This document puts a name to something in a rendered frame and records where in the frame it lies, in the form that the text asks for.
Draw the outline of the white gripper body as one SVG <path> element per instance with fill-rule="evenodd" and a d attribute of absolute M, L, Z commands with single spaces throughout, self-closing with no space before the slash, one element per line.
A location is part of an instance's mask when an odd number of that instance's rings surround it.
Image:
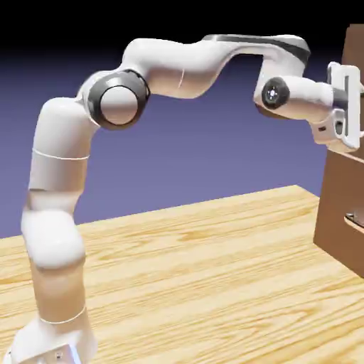
<path fill-rule="evenodd" d="M 360 147 L 360 70 L 353 65 L 330 62 L 328 79 L 333 88 L 333 141 L 331 151 L 356 151 Z"/>

